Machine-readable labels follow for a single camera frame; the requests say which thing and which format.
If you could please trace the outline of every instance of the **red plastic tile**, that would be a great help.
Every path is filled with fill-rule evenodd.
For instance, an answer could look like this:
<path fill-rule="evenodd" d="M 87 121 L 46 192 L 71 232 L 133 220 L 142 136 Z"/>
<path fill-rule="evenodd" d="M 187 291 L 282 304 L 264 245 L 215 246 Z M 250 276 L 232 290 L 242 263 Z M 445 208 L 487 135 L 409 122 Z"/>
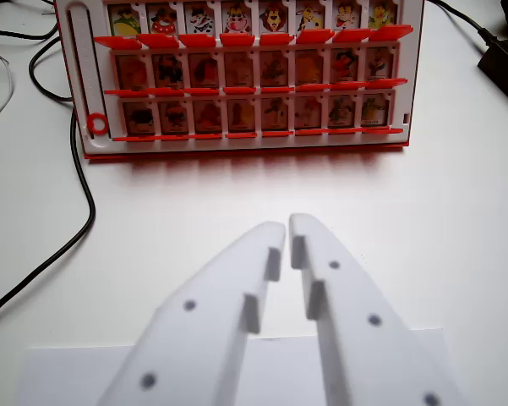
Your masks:
<path fill-rule="evenodd" d="M 327 42 L 335 33 L 328 28 L 318 30 L 302 30 L 298 34 L 297 44 L 323 44 Z"/>
<path fill-rule="evenodd" d="M 293 41 L 295 36 L 290 36 L 285 32 L 278 32 L 275 34 L 262 34 L 259 39 L 260 45 L 287 45 Z"/>
<path fill-rule="evenodd" d="M 178 48 L 177 37 L 165 34 L 138 34 L 137 39 L 148 48 Z"/>
<path fill-rule="evenodd" d="M 149 95 L 153 96 L 183 96 L 184 90 L 172 89 L 170 87 L 154 87 L 145 90 Z"/>
<path fill-rule="evenodd" d="M 407 79 L 397 78 L 397 79 L 377 79 L 372 80 L 371 82 L 367 82 L 367 89 L 391 89 L 393 87 L 404 85 L 407 83 Z"/>
<path fill-rule="evenodd" d="M 206 34 L 181 34 L 178 39 L 188 48 L 216 46 L 216 38 Z"/>
<path fill-rule="evenodd" d="M 94 42 L 111 49 L 141 49 L 142 45 L 135 38 L 123 36 L 95 36 Z"/>
<path fill-rule="evenodd" d="M 106 95 L 114 95 L 118 97 L 148 97 L 147 90 L 144 91 L 104 91 Z"/>
<path fill-rule="evenodd" d="M 333 42 L 360 42 L 369 37 L 372 30 L 370 28 L 355 28 L 350 30 L 338 31 Z"/>
<path fill-rule="evenodd" d="M 386 25 L 379 30 L 375 30 L 369 38 L 369 41 L 396 41 L 413 32 L 410 25 Z"/>
<path fill-rule="evenodd" d="M 224 47 L 251 47 L 255 36 L 246 33 L 227 32 L 220 34 L 220 41 Z"/>
<path fill-rule="evenodd" d="M 295 87 L 295 91 L 324 91 L 329 88 L 329 83 L 308 83 L 306 85 L 299 85 Z"/>
<path fill-rule="evenodd" d="M 226 95 L 253 95 L 255 93 L 254 87 L 224 87 L 223 92 Z"/>

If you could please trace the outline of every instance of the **black power cable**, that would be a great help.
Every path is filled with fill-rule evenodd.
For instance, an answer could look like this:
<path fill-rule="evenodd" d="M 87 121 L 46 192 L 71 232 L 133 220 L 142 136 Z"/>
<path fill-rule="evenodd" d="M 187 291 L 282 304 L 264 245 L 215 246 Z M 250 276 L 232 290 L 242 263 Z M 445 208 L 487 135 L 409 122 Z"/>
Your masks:
<path fill-rule="evenodd" d="M 56 102 L 68 102 L 71 101 L 71 97 L 61 97 L 57 96 L 54 93 L 48 91 L 43 88 L 36 80 L 36 77 L 33 75 L 34 67 L 37 59 L 47 51 L 53 44 L 58 42 L 58 38 L 50 41 L 46 44 L 30 61 L 29 72 L 32 81 L 45 96 L 50 97 Z M 9 300 L 13 299 L 17 294 L 19 294 L 24 288 L 26 288 L 34 279 L 36 279 L 43 271 L 45 271 L 54 261 L 64 255 L 70 248 L 72 248 L 80 239 L 85 236 L 88 231 L 92 228 L 94 221 L 96 219 L 96 203 L 94 202 L 94 198 L 92 197 L 92 193 L 90 192 L 90 187 L 86 182 L 85 174 L 83 173 L 83 168 L 81 166 L 81 162 L 79 159 L 79 153 L 77 152 L 77 134 L 76 134 L 76 117 L 75 117 L 75 109 L 71 114 L 71 122 L 69 125 L 69 145 L 71 148 L 71 154 L 74 159 L 75 171 L 77 172 L 77 176 L 79 177 L 79 181 L 81 183 L 81 187 L 85 192 L 86 200 L 88 202 L 89 207 L 89 216 L 85 222 L 85 225 L 62 247 L 60 250 L 51 255 L 46 261 L 44 261 L 41 265 L 39 265 L 34 271 L 32 271 L 27 277 L 25 277 L 20 283 L 17 284 L 13 289 L 11 289 L 7 294 L 5 294 L 0 299 L 0 309 L 9 302 Z"/>
<path fill-rule="evenodd" d="M 52 47 L 54 44 L 60 41 L 60 37 L 56 37 L 52 40 L 50 40 L 45 46 L 38 51 L 36 55 L 30 60 L 30 63 L 28 64 L 28 74 L 30 75 L 30 78 L 32 79 L 32 82 L 37 87 L 37 90 L 39 90 L 41 93 L 43 93 L 45 96 L 53 99 L 55 102 L 71 102 L 73 100 L 73 97 L 63 97 L 59 96 L 55 93 L 52 93 L 51 91 L 48 91 L 46 88 L 44 88 L 42 85 L 40 85 L 40 82 L 37 81 L 36 75 L 34 74 L 34 69 L 36 68 L 36 62 L 37 60 L 43 55 L 45 52 L 49 50 L 50 47 Z"/>

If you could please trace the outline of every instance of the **white surface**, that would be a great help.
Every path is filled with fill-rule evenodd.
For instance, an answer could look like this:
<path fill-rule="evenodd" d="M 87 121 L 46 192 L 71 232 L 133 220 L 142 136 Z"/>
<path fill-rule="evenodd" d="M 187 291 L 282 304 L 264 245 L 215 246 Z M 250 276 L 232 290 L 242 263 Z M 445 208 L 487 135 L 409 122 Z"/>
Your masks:
<path fill-rule="evenodd" d="M 292 268 L 320 341 L 327 406 L 467 404 L 452 376 L 404 325 L 369 274 L 309 214 L 289 219 Z"/>
<path fill-rule="evenodd" d="M 450 374 L 443 332 L 414 333 Z M 32 349 L 23 367 L 16 405 L 96 406 L 129 350 L 130 347 Z M 237 406 L 311 406 L 324 401 L 316 336 L 248 341 Z"/>
<path fill-rule="evenodd" d="M 503 21 L 498 0 L 451 3 L 490 29 Z M 39 12 L 46 5 L 30 4 L 0 5 L 0 29 L 50 30 L 52 17 Z M 0 38 L 16 83 L 0 115 L 0 297 L 88 216 L 69 153 L 70 110 L 28 77 L 40 47 Z M 61 59 L 55 52 L 36 74 L 66 96 Z M 14 404 L 27 348 L 131 345 L 154 308 L 215 253 L 298 211 L 331 227 L 407 325 L 444 328 L 471 404 L 508 406 L 508 100 L 478 60 L 426 4 L 404 151 L 84 162 L 96 225 L 0 317 L 0 406 Z M 0 101 L 7 85 L 0 64 Z M 314 332 L 300 273 L 286 262 L 265 311 L 265 337 Z"/>
<path fill-rule="evenodd" d="M 249 332 L 259 333 L 269 280 L 280 277 L 285 239 L 283 224 L 262 223 L 174 292 L 98 404 L 233 406 L 246 340 Z M 150 390 L 139 387 L 147 373 L 156 377 Z"/>

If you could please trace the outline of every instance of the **black screw hole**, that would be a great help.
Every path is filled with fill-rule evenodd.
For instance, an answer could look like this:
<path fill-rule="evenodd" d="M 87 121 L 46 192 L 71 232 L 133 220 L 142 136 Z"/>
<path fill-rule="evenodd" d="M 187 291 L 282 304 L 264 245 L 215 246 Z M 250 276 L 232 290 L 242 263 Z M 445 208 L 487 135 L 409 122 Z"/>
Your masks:
<path fill-rule="evenodd" d="M 378 315 L 370 315 L 370 317 L 369 317 L 369 323 L 372 326 L 376 326 L 376 327 L 377 326 L 381 326 L 381 317 L 379 317 Z"/>
<path fill-rule="evenodd" d="M 195 306 L 197 306 L 197 303 L 195 303 L 195 300 L 186 300 L 184 302 L 184 309 L 186 311 L 191 311 L 195 309 Z"/>
<path fill-rule="evenodd" d="M 145 390 L 151 389 L 156 384 L 156 375 L 152 372 L 147 372 L 141 378 L 141 387 Z"/>
<path fill-rule="evenodd" d="M 424 395 L 424 403 L 427 404 L 428 406 L 440 406 L 441 405 L 441 401 L 433 393 L 427 393 L 426 395 Z"/>

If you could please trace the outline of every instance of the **red flap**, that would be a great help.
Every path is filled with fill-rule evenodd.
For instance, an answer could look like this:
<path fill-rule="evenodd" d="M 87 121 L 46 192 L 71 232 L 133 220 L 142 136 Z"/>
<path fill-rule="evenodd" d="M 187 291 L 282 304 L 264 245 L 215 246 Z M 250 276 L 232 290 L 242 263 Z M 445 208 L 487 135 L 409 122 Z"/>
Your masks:
<path fill-rule="evenodd" d="M 369 41 L 396 41 L 413 31 L 410 25 L 386 25 L 375 30 Z"/>
<path fill-rule="evenodd" d="M 178 48 L 179 46 L 176 36 L 165 34 L 138 34 L 137 39 L 148 48 Z"/>
<path fill-rule="evenodd" d="M 295 135 L 321 135 L 326 132 L 327 129 L 296 129 Z"/>
<path fill-rule="evenodd" d="M 322 44 L 327 42 L 334 34 L 328 28 L 302 30 L 298 33 L 297 44 Z"/>
<path fill-rule="evenodd" d="M 329 134 L 352 134 L 358 133 L 361 129 L 350 128 L 350 129 L 328 129 Z"/>
<path fill-rule="evenodd" d="M 352 28 L 350 30 L 338 31 L 333 42 L 360 42 L 368 38 L 373 30 L 370 28 Z"/>
<path fill-rule="evenodd" d="M 184 90 L 172 89 L 170 87 L 154 87 L 145 90 L 149 95 L 154 96 L 183 96 Z"/>
<path fill-rule="evenodd" d="M 288 137 L 293 134 L 292 131 L 263 131 L 261 133 L 264 137 Z"/>
<path fill-rule="evenodd" d="M 330 88 L 334 91 L 355 91 L 367 84 L 368 82 L 338 82 L 330 85 Z"/>
<path fill-rule="evenodd" d="M 188 93 L 192 96 L 213 96 L 219 95 L 220 91 L 218 89 L 206 89 L 204 87 L 190 87 L 184 89 L 184 93 Z"/>
<path fill-rule="evenodd" d="M 277 32 L 275 34 L 261 34 L 259 39 L 260 45 L 287 45 L 293 41 L 295 36 L 290 36 L 285 32 Z"/>
<path fill-rule="evenodd" d="M 220 41 L 224 47 L 251 47 L 255 36 L 246 33 L 227 32 L 220 34 Z"/>
<path fill-rule="evenodd" d="M 299 85 L 295 87 L 295 91 L 324 91 L 329 88 L 329 83 L 308 83 L 306 85 Z"/>
<path fill-rule="evenodd" d="M 119 97 L 148 97 L 147 90 L 144 91 L 104 91 L 106 95 L 114 95 Z"/>
<path fill-rule="evenodd" d="M 226 135 L 227 138 L 255 138 L 257 137 L 256 133 L 228 133 Z"/>
<path fill-rule="evenodd" d="M 279 86 L 279 87 L 262 87 L 261 93 L 289 93 L 294 87 Z"/>
<path fill-rule="evenodd" d="M 214 36 L 208 36 L 206 34 L 181 34 L 178 39 L 188 48 L 197 47 L 215 47 L 216 39 Z"/>
<path fill-rule="evenodd" d="M 393 87 L 404 85 L 407 83 L 407 79 L 396 78 L 396 79 L 377 79 L 367 82 L 367 89 L 391 89 Z"/>
<path fill-rule="evenodd" d="M 252 95 L 255 93 L 255 88 L 245 86 L 224 87 L 223 92 L 226 95 Z"/>
<path fill-rule="evenodd" d="M 135 38 L 123 36 L 95 36 L 94 42 L 111 49 L 141 49 L 142 45 Z"/>

